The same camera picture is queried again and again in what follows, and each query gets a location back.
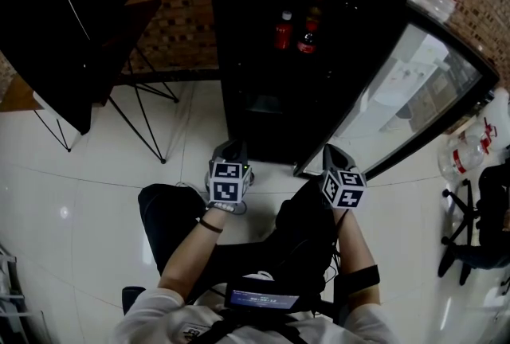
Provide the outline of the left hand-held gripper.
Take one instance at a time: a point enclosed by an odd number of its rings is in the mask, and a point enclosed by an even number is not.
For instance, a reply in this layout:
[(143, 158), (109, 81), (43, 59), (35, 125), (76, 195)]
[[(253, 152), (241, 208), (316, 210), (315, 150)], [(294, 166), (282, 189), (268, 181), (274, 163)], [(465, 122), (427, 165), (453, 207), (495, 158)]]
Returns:
[(205, 178), (209, 193), (207, 207), (243, 215), (247, 211), (244, 196), (252, 184), (253, 171), (248, 163), (246, 142), (233, 139), (217, 146)]

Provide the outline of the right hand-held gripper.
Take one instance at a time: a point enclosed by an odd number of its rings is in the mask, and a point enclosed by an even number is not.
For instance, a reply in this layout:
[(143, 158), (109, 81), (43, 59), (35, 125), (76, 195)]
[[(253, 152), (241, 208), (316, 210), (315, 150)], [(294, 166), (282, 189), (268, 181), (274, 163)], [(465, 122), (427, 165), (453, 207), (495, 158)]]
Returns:
[(338, 147), (323, 148), (322, 194), (332, 209), (355, 209), (367, 189), (365, 176), (354, 159)]

